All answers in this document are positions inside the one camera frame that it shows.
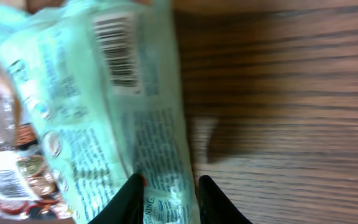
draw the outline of wood grain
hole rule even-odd
[[[175,20],[196,177],[255,224],[358,224],[358,0],[181,0]]]

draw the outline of teal food package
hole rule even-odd
[[[77,223],[135,172],[144,223],[200,223],[170,1],[44,9],[0,44],[0,60]]]

